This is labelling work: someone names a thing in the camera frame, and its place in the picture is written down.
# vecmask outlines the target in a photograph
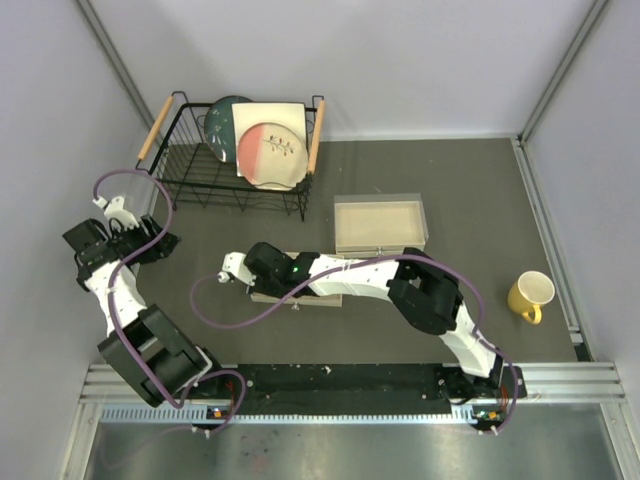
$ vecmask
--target dark green plate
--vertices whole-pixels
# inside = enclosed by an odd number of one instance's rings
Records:
[[[223,162],[236,163],[236,135],[233,129],[234,103],[251,102],[247,97],[229,95],[211,105],[204,119],[204,137],[213,154]]]

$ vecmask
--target gray table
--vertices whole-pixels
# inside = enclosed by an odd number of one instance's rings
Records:
[[[347,297],[341,308],[285,306],[235,331],[209,328],[189,306],[191,284],[219,271],[225,253],[246,252],[257,241],[283,251],[334,251],[334,195],[414,192],[424,201],[426,252],[478,286],[487,305],[482,331],[488,339],[516,361],[575,361],[557,300],[538,326],[506,305],[508,289],[523,271],[549,273],[507,139],[323,143],[304,223],[283,212],[179,204],[171,231],[183,240],[170,258],[141,269],[139,290],[222,363],[454,361],[438,338],[414,330],[391,304],[375,299]],[[163,201],[154,216],[164,222]],[[472,297],[465,296],[475,318]],[[266,308],[252,303],[239,284],[204,285],[198,302],[228,323]]]

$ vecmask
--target beige box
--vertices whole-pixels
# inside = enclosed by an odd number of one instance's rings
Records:
[[[419,193],[336,195],[336,253],[365,258],[423,250],[429,234]]]
[[[285,252],[291,258],[296,258],[299,252]],[[325,254],[329,257],[344,258],[342,255]],[[279,299],[263,295],[262,293],[252,293],[251,301],[258,303],[276,303]],[[327,295],[325,297],[313,297],[304,295],[299,298],[290,298],[284,302],[286,305],[312,305],[316,307],[341,307],[342,295]]]

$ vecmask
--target wooden handle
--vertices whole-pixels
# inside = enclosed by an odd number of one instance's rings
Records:
[[[158,115],[158,118],[156,118],[156,121],[153,122],[153,126],[151,127],[151,130],[149,130],[149,135],[147,135],[147,139],[144,141],[144,145],[142,145],[142,148],[140,149],[140,153],[138,154],[138,161],[140,162],[144,161],[144,159],[147,158],[147,155],[149,155],[149,150],[151,150],[151,145],[153,145],[153,141],[158,136],[160,127],[162,127],[162,124],[164,123],[164,119],[167,118],[171,105],[173,105],[173,95],[170,95],[169,98],[167,98],[167,101],[164,102],[164,105],[162,106],[162,110],[160,110],[160,115]]]
[[[320,148],[320,135],[322,134],[322,122],[324,121],[324,100],[320,100],[318,111],[316,112],[316,124],[313,128],[313,139],[311,140],[311,151],[309,152],[309,168],[307,172],[314,174],[316,171],[316,161],[318,160],[318,148]]]

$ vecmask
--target gray floor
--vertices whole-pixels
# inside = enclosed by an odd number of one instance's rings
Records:
[[[196,343],[223,363],[448,362],[437,338],[414,330],[391,304],[345,298],[342,308],[283,307],[266,321],[214,330],[192,314],[191,284],[220,269],[225,253],[267,241],[284,251],[334,251],[336,194],[422,194],[430,238],[425,251],[471,279],[487,304],[482,328],[516,361],[574,361],[557,300],[532,326],[506,305],[510,285],[526,270],[549,268],[509,140],[323,143],[307,220],[282,212],[179,205],[171,231],[183,238],[165,261],[145,266],[138,288]],[[159,201],[159,223],[166,207]],[[476,307],[466,295],[472,315]],[[202,310],[237,323],[266,307],[239,284],[203,286]]]
[[[137,454],[167,425],[100,425],[85,478],[622,479],[603,423],[598,405],[525,405],[497,438],[467,425],[234,425],[207,441],[186,427]],[[99,448],[125,464],[106,470]]]

